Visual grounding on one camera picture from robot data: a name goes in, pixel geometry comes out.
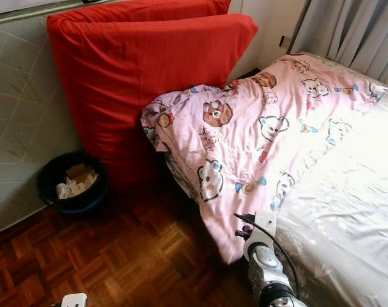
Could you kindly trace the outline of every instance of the cartoon print blanket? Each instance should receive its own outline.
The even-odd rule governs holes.
[[[242,256],[233,216],[275,210],[307,169],[337,146],[387,91],[307,54],[286,55],[225,90],[199,85],[145,107],[142,124],[168,152],[222,259]]]

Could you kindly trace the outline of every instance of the black trash bin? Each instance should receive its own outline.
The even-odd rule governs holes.
[[[83,163],[92,166],[98,174],[91,187],[77,196],[64,200],[58,199],[56,185],[65,182],[66,170]],[[89,216],[98,212],[105,202],[109,189],[107,168],[100,159],[85,152],[72,152],[51,160],[41,170],[37,178],[39,197],[44,203],[60,213],[75,216]]]

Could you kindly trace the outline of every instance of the gray curtain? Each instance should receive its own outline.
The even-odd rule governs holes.
[[[312,0],[291,51],[332,59],[388,84],[388,0]]]

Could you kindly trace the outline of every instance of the white bed sheet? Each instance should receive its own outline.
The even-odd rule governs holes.
[[[353,129],[277,215],[311,307],[388,307],[388,94]]]

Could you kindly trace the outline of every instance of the red pillow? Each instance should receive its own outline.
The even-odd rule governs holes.
[[[155,177],[155,154],[139,123],[141,109],[169,91],[197,84],[223,87],[256,34],[244,15],[182,19],[194,12],[224,13],[228,3],[127,1],[48,18],[80,138],[107,165],[115,190]]]

